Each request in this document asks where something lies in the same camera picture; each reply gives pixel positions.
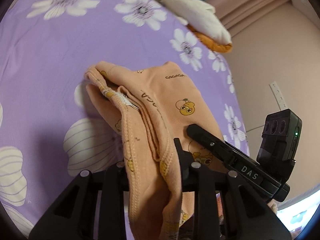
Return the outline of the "peach cartoon print garment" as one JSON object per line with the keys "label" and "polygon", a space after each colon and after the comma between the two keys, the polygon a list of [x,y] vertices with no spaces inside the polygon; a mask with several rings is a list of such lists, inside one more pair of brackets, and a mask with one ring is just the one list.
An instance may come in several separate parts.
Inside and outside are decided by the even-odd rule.
{"label": "peach cartoon print garment", "polygon": [[132,71],[102,61],[89,67],[85,78],[91,102],[121,135],[134,238],[178,239],[180,226],[194,213],[194,195],[182,191],[174,139],[195,161],[225,172],[221,161],[186,133],[198,124],[223,137],[200,91],[173,62]]}

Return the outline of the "white power strip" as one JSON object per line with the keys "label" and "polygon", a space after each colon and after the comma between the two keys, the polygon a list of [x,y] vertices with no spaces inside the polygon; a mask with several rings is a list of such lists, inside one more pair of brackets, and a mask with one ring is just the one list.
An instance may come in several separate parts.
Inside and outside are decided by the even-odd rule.
{"label": "white power strip", "polygon": [[272,90],[272,93],[274,95],[274,98],[277,102],[277,105],[281,111],[288,109],[288,106],[285,102],[285,99],[282,95],[282,92],[276,83],[276,81],[273,81],[272,83],[269,84],[270,89]]}

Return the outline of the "purple floral bed sheet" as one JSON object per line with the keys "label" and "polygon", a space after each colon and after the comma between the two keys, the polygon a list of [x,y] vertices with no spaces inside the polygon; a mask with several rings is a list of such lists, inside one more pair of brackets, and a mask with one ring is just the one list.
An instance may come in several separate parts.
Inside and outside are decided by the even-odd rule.
{"label": "purple floral bed sheet", "polygon": [[86,92],[100,61],[178,64],[224,139],[249,152],[226,59],[156,1],[17,0],[1,21],[1,204],[24,237],[79,172],[123,158]]}

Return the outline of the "white goose plush toy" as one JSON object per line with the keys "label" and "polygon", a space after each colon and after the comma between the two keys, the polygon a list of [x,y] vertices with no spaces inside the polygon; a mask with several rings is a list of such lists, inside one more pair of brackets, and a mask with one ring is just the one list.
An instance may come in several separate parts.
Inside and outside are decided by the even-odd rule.
{"label": "white goose plush toy", "polygon": [[232,38],[216,16],[215,8],[201,0],[156,0],[173,12],[211,51],[228,53]]}

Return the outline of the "pink curtain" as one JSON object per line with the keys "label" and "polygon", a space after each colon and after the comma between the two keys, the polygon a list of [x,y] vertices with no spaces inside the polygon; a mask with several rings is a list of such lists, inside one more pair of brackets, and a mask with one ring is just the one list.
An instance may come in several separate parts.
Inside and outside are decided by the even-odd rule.
{"label": "pink curtain", "polygon": [[206,0],[231,36],[291,0]]}

